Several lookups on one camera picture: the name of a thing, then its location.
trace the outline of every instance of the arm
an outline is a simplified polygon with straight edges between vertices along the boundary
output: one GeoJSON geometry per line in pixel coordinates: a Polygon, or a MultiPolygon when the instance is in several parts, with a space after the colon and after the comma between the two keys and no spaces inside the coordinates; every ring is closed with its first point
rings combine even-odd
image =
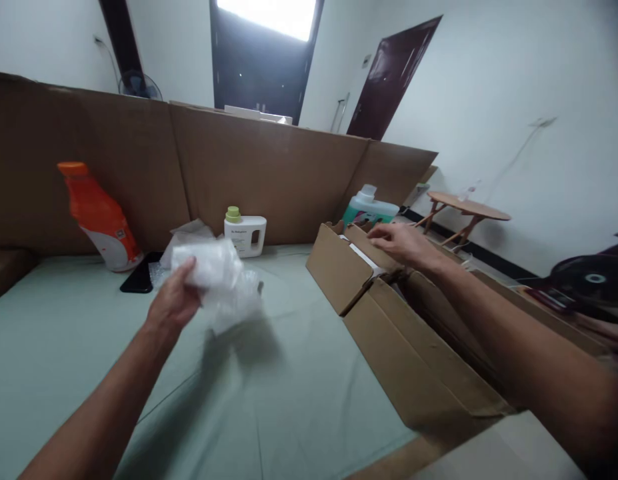
{"type": "Polygon", "coordinates": [[[446,258],[410,226],[379,225],[371,242],[424,273],[454,306],[510,388],[584,469],[618,444],[618,376],[446,258]]]}
{"type": "Polygon", "coordinates": [[[200,306],[199,293],[184,286],[194,266],[195,259],[190,259],[166,280],[122,356],[31,460],[21,479],[113,476],[162,366],[200,306]]]}

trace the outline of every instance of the small bottle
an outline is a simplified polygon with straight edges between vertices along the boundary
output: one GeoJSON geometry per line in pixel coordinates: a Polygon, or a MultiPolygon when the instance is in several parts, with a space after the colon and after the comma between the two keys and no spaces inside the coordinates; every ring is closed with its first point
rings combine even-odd
{"type": "Polygon", "coordinates": [[[84,163],[61,162],[57,168],[69,189],[71,215],[95,244],[107,268],[114,272],[134,268],[144,255],[117,202],[102,190],[84,163]]]}
{"type": "Polygon", "coordinates": [[[376,190],[373,185],[366,184],[356,195],[351,197],[349,206],[344,212],[344,218],[342,218],[345,225],[354,221],[368,220],[372,223],[390,223],[393,220],[400,207],[376,200],[376,190]]]}
{"type": "Polygon", "coordinates": [[[472,184],[472,186],[465,188],[464,190],[462,190],[462,193],[460,193],[457,196],[457,199],[460,201],[466,201],[469,199],[469,196],[476,190],[477,186],[480,184],[480,182],[482,182],[481,179],[478,179],[475,181],[474,184],[472,184]]]}
{"type": "Polygon", "coordinates": [[[229,207],[224,220],[224,236],[231,239],[240,258],[262,254],[267,220],[258,216],[242,216],[238,207],[229,207]]]}

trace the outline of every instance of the white wall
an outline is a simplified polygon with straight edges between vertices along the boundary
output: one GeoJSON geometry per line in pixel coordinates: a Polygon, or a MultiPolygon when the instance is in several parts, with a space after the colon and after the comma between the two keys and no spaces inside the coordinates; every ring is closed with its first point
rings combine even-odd
{"type": "Polygon", "coordinates": [[[68,87],[117,92],[111,40],[97,0],[0,0],[0,71],[68,87]]]}
{"type": "Polygon", "coordinates": [[[213,107],[209,0],[127,0],[144,73],[165,101],[213,107]]]}
{"type": "MultiPolygon", "coordinates": [[[[616,243],[618,0],[386,0],[359,60],[442,14],[383,140],[440,152],[434,190],[458,193],[482,178],[472,199],[513,220],[484,221],[471,240],[535,274],[616,243]],[[528,124],[553,116],[489,195],[528,124]]],[[[355,73],[349,114],[367,73],[355,73]]],[[[426,198],[414,205],[429,209],[426,198]]],[[[454,231],[468,223],[452,209],[436,221],[454,231]]]]}
{"type": "MultiPolygon", "coordinates": [[[[337,101],[344,99],[362,60],[357,53],[377,0],[325,0],[299,126],[330,131],[337,101]]],[[[348,109],[355,104],[349,100],[348,109]]],[[[342,125],[340,133],[346,133],[342,125]]]]}

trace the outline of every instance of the green bottle cap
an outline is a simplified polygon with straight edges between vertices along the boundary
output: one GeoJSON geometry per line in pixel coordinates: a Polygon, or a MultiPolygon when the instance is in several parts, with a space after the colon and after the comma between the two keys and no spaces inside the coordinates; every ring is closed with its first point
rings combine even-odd
{"type": "Polygon", "coordinates": [[[231,223],[238,223],[242,220],[242,216],[240,215],[240,209],[238,207],[229,207],[227,209],[227,214],[225,215],[227,221],[231,223]]]}

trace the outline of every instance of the round wooden table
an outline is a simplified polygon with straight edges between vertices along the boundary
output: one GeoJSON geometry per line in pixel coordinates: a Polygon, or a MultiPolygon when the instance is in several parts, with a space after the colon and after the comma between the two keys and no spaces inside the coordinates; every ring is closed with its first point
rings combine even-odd
{"type": "Polygon", "coordinates": [[[469,234],[471,233],[473,228],[486,218],[500,221],[511,220],[511,217],[506,213],[483,205],[482,203],[474,202],[471,200],[460,201],[460,199],[456,195],[451,195],[449,193],[427,192],[427,194],[428,196],[430,196],[431,201],[433,202],[433,205],[431,206],[431,213],[415,224],[415,226],[418,227],[424,222],[427,223],[424,228],[425,235],[429,232],[431,228],[431,222],[433,221],[433,217],[435,216],[435,214],[446,207],[453,207],[455,209],[458,209],[460,210],[460,212],[462,212],[462,215],[473,216],[471,222],[469,222],[466,227],[454,234],[452,237],[444,240],[444,242],[442,242],[442,245],[446,245],[448,242],[455,240],[455,238],[460,235],[462,235],[462,239],[460,240],[459,245],[464,245],[467,242],[469,234]]]}

